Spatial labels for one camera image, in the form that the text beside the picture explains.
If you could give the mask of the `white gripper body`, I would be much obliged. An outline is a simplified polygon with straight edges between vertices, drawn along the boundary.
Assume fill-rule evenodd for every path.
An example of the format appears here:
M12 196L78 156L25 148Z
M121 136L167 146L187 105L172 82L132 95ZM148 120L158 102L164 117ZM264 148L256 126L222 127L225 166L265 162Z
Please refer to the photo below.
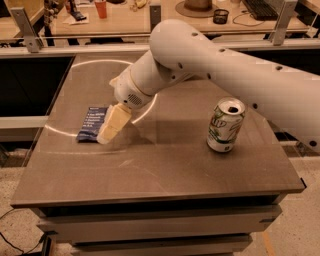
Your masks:
M153 96L144 94L135 84L128 66L120 75L114 88L115 99L131 109L140 109L153 100Z

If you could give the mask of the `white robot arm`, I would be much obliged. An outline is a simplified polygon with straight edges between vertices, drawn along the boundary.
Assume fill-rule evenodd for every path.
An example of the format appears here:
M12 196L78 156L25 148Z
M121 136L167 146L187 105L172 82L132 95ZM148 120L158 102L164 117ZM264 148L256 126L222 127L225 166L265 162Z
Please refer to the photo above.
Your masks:
M276 126L320 151L320 76L218 46L181 20L160 22L149 44L142 57L110 81L118 103L107 110L99 143L111 141L133 109L197 75L255 106Z

